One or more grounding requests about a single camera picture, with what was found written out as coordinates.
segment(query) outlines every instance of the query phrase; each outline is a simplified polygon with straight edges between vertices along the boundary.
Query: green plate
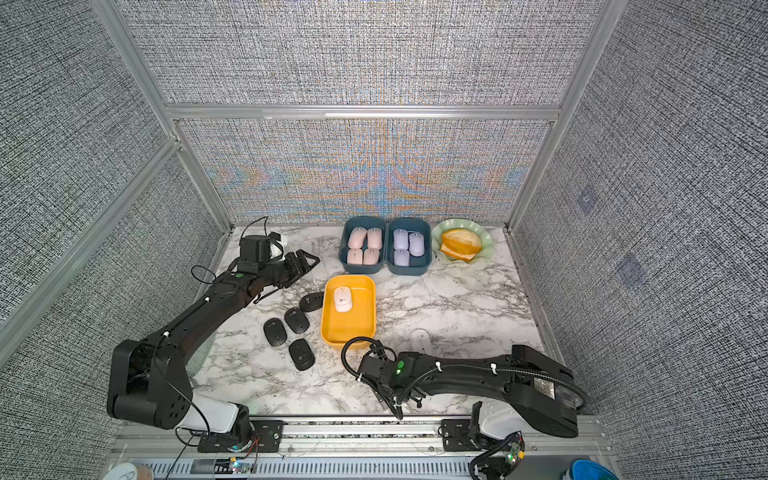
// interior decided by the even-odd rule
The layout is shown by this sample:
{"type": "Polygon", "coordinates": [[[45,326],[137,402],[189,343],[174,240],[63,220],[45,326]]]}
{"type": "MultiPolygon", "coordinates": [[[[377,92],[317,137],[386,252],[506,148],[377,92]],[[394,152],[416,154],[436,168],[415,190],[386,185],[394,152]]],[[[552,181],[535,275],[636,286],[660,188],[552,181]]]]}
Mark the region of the green plate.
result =
{"type": "Polygon", "coordinates": [[[485,228],[479,226],[472,220],[466,220],[465,218],[451,218],[438,223],[438,226],[432,229],[432,251],[435,252],[438,258],[445,259],[449,262],[463,261],[458,258],[449,257],[440,251],[440,247],[442,247],[442,235],[448,230],[453,230],[455,228],[465,228],[471,232],[475,232],[477,236],[480,237],[482,250],[475,255],[475,258],[473,258],[470,263],[474,263],[478,258],[493,257],[494,241],[491,238],[491,234],[488,233],[485,228]]]}

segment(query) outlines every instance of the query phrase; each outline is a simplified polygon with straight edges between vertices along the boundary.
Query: cable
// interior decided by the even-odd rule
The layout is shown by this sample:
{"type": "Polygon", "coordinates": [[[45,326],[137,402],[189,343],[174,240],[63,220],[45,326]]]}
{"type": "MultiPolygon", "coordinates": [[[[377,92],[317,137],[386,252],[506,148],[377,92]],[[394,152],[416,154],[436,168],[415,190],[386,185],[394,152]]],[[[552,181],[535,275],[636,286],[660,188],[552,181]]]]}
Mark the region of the cable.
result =
{"type": "MultiPolygon", "coordinates": [[[[447,363],[445,365],[441,365],[441,368],[447,369],[447,368],[460,368],[460,369],[476,369],[476,370],[483,370],[486,372],[492,372],[493,370],[489,366],[485,365],[479,365],[477,363],[466,363],[466,362],[457,362],[457,363],[447,363]]],[[[566,389],[571,390],[573,393],[581,397],[582,404],[577,407],[576,409],[581,409],[584,405],[587,405],[589,396],[587,393],[576,386],[572,382],[566,382],[562,379],[559,379],[556,376],[549,375],[548,373],[544,372],[537,372],[536,370],[529,370],[529,369],[519,369],[515,367],[497,367],[497,372],[508,372],[508,373],[517,373],[518,375],[526,375],[526,376],[532,376],[538,379],[548,380],[549,382],[552,382],[556,385],[560,385],[565,387],[566,389]]],[[[408,397],[408,394],[413,390],[413,387],[416,386],[417,383],[421,382],[423,379],[430,375],[434,375],[435,373],[440,373],[440,370],[435,367],[433,369],[427,370],[420,376],[413,379],[406,387],[405,389],[400,392],[399,395],[397,395],[397,398],[395,398],[395,404],[401,405],[403,399],[408,397]]]]}
{"type": "Polygon", "coordinates": [[[203,422],[205,422],[206,436],[207,436],[207,438],[210,438],[210,424],[208,423],[208,419],[206,419],[206,418],[205,418],[205,415],[203,415],[203,411],[202,411],[202,410],[200,410],[199,408],[197,408],[197,405],[195,405],[195,404],[194,404],[194,402],[193,402],[192,400],[190,400],[189,398],[187,398],[187,396],[186,396],[186,395],[184,395],[184,394],[183,394],[183,393],[182,393],[182,392],[181,392],[179,389],[177,389],[177,388],[176,388],[176,386],[175,386],[173,383],[171,383],[171,382],[170,382],[170,380],[168,380],[168,378],[166,378],[166,376],[163,374],[163,372],[162,372],[162,370],[161,370],[161,368],[160,368],[160,363],[157,361],[157,349],[158,349],[158,348],[160,348],[160,344],[161,344],[161,343],[163,342],[163,340],[165,340],[166,338],[167,338],[167,335],[163,334],[163,335],[160,337],[160,339],[157,341],[157,343],[155,344],[155,346],[154,346],[154,351],[152,352],[152,358],[151,358],[151,361],[152,361],[152,360],[154,360],[154,363],[155,363],[155,365],[157,366],[157,373],[159,373],[159,374],[160,374],[160,377],[162,377],[162,378],[163,378],[163,380],[165,380],[165,382],[166,382],[166,383],[167,383],[167,384],[168,384],[168,385],[169,385],[169,386],[170,386],[172,389],[176,390],[176,393],[178,393],[179,395],[181,395],[181,396],[182,396],[182,397],[183,397],[185,400],[187,400],[187,401],[188,401],[188,402],[189,402],[189,403],[190,403],[190,404],[191,404],[191,405],[194,407],[194,409],[195,409],[195,410],[197,410],[197,413],[199,413],[199,414],[200,414],[200,417],[203,419],[203,422]]]}
{"type": "Polygon", "coordinates": [[[246,230],[248,230],[248,227],[250,227],[250,226],[251,226],[251,225],[253,225],[254,223],[256,223],[256,222],[258,222],[258,221],[261,221],[261,220],[264,220],[264,236],[265,236],[265,237],[267,237],[267,234],[266,234],[266,221],[267,221],[267,220],[269,220],[269,216],[267,216],[267,217],[261,217],[261,218],[257,218],[257,219],[255,219],[253,222],[251,222],[251,223],[247,224],[247,225],[245,226],[245,228],[243,228],[243,232],[240,234],[240,241],[242,241],[242,240],[243,240],[243,237],[245,236],[245,231],[246,231],[246,230]]]}
{"type": "Polygon", "coordinates": [[[216,278],[216,274],[210,268],[208,268],[207,266],[203,266],[203,265],[193,265],[192,268],[190,268],[190,273],[192,274],[192,278],[194,278],[195,280],[197,280],[200,283],[205,283],[206,285],[213,285],[214,284],[213,282],[206,282],[205,280],[201,280],[201,279],[197,278],[197,275],[194,274],[194,269],[196,267],[200,267],[200,268],[204,269],[205,271],[207,271],[208,273],[213,275],[214,278],[216,278]]]}
{"type": "Polygon", "coordinates": [[[181,441],[181,443],[184,443],[184,446],[181,447],[181,452],[179,452],[179,455],[176,455],[176,459],[174,460],[173,465],[171,465],[170,468],[168,469],[168,472],[166,472],[165,480],[168,480],[168,475],[170,475],[170,473],[174,470],[174,468],[176,467],[176,464],[179,462],[179,458],[181,458],[181,454],[184,453],[184,450],[186,450],[188,445],[189,445],[188,443],[184,442],[183,440],[181,440],[181,439],[179,439],[179,440],[181,441]]]}
{"type": "Polygon", "coordinates": [[[382,351],[383,351],[384,346],[382,345],[382,343],[380,341],[374,340],[374,339],[370,338],[369,336],[356,336],[355,338],[351,339],[349,342],[345,343],[344,347],[341,349],[341,363],[344,365],[344,368],[346,369],[347,372],[349,372],[352,375],[354,375],[358,379],[358,381],[360,381],[362,383],[365,383],[367,386],[371,387],[371,389],[373,389],[373,391],[376,392],[376,394],[379,397],[384,399],[384,403],[386,403],[387,407],[389,407],[389,411],[392,412],[392,414],[395,416],[395,418],[397,418],[398,420],[402,420],[402,408],[395,407],[392,404],[392,400],[389,399],[387,396],[383,395],[379,391],[378,387],[376,387],[376,385],[373,384],[373,382],[371,382],[366,377],[362,376],[362,374],[360,374],[355,369],[353,369],[351,366],[349,366],[349,362],[346,361],[346,351],[349,349],[349,347],[353,343],[359,342],[361,340],[362,341],[366,341],[368,343],[372,343],[373,345],[376,345],[376,346],[380,347],[382,349],[382,351]]]}
{"type": "Polygon", "coordinates": [[[495,447],[486,450],[485,452],[481,453],[480,455],[474,457],[472,461],[469,463],[469,476],[472,477],[472,480],[480,480],[480,478],[475,474],[475,467],[478,463],[482,462],[483,460],[486,460],[487,458],[493,456],[496,452],[503,449],[507,444],[511,443],[512,440],[518,437],[518,433],[510,433],[507,435],[503,440],[501,440],[498,445],[495,447]]]}

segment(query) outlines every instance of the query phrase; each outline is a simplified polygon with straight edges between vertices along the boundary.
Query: yellow tray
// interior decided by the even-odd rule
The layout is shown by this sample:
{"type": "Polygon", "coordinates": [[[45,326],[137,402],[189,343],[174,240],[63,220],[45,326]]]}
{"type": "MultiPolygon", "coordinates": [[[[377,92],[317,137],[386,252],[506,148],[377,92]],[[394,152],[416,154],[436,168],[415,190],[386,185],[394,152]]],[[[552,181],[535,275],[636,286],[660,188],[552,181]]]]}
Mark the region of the yellow tray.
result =
{"type": "MultiPolygon", "coordinates": [[[[370,336],[376,333],[376,284],[366,275],[339,275],[328,280],[323,297],[323,319],[320,335],[328,345],[341,350],[344,344],[356,336],[370,336]],[[337,312],[333,302],[333,291],[340,286],[352,290],[352,309],[337,312]]],[[[363,348],[365,342],[357,342],[350,349],[363,348]]]]}

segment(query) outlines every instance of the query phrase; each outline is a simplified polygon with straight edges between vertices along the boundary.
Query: white computer mouse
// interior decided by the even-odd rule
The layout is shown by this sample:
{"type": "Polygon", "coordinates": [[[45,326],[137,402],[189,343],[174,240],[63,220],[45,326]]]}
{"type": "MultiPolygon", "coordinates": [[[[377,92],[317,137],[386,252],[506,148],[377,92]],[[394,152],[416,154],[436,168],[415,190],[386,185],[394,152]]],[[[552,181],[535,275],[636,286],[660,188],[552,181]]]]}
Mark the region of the white computer mouse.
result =
{"type": "Polygon", "coordinates": [[[352,309],[352,290],[348,286],[340,286],[334,290],[333,303],[337,312],[349,312],[352,309]]]}

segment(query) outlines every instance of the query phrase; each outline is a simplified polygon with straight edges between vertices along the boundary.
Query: textured gray wall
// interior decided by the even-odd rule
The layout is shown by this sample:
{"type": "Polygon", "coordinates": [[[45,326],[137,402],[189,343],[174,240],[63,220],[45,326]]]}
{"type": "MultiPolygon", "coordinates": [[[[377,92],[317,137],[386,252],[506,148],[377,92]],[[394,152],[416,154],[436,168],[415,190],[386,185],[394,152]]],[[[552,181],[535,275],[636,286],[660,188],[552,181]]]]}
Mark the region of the textured gray wall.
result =
{"type": "Polygon", "coordinates": [[[630,1],[517,232],[626,478],[765,478],[766,25],[630,1]]]}
{"type": "Polygon", "coordinates": [[[0,323],[165,139],[86,1],[0,3],[0,323]]]}
{"type": "Polygon", "coordinates": [[[118,0],[169,101],[559,104],[601,0],[118,0]]]}
{"type": "Polygon", "coordinates": [[[184,120],[235,223],[506,221],[546,121],[184,120]]]}
{"type": "Polygon", "coordinates": [[[112,349],[194,300],[190,266],[219,238],[172,157],[0,369],[3,479],[97,478],[122,425],[106,410],[112,349]]]}

